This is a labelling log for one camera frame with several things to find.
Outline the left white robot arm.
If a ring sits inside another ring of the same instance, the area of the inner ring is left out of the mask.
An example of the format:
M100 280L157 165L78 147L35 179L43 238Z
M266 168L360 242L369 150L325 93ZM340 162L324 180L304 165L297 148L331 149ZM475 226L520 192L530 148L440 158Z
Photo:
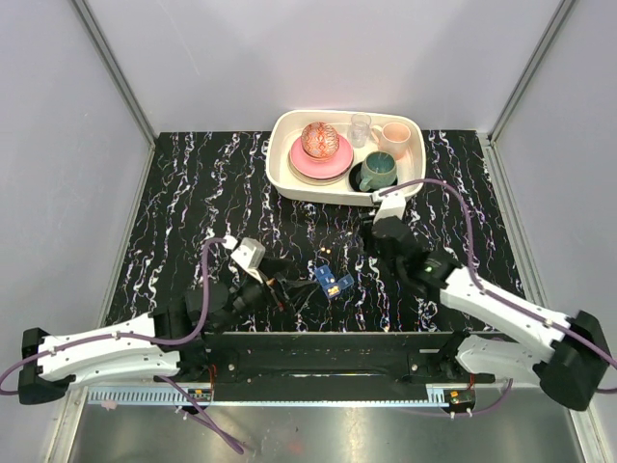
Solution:
M201 380L210 367L206 335L222 334L261 310L292 316L317 290L315 281L288 279L289 265L267 259L239 286L206 283L150 313L87 333L24 331L19 403L53 402L75 387L105 381Z

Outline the blue pill organizer box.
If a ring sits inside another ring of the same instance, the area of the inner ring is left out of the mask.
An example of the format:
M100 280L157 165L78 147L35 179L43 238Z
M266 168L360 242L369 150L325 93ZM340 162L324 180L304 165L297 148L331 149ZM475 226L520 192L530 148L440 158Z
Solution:
M317 267L314 275L329 300L337 298L354 284L354 279L349 274L336 278L328 265Z

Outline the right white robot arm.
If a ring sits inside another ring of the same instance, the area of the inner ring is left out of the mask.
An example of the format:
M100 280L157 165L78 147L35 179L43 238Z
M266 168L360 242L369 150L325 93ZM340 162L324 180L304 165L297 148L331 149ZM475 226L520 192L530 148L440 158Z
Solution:
M461 334L438 358L443 379L491 374L533 384L575 411L588 408L612 357L600 321L554 312L481 280L447 252L424 249L403 221L361 217L362 244L412 295L466 313L507 336Z

